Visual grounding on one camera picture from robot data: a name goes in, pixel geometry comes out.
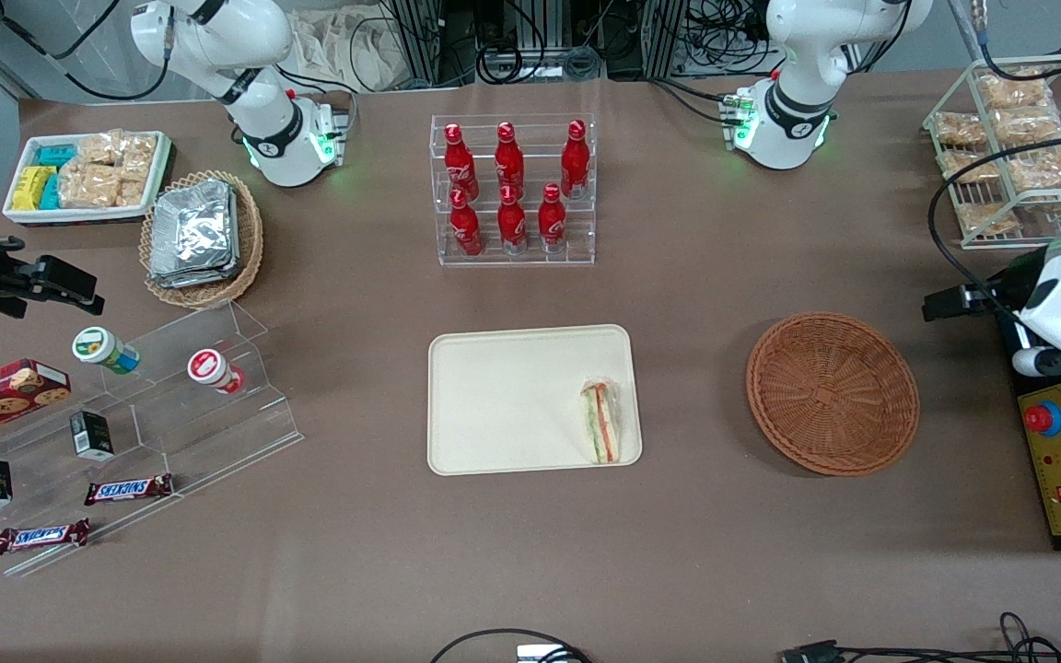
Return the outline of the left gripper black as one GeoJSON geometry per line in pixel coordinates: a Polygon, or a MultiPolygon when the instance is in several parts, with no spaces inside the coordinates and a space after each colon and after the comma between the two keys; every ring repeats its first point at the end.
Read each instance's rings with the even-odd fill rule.
{"type": "Polygon", "coordinates": [[[982,285],[956,285],[935,291],[922,303],[925,320],[945,320],[951,316],[986,316],[1017,319],[1020,311],[1020,282],[986,281],[982,285]]]}

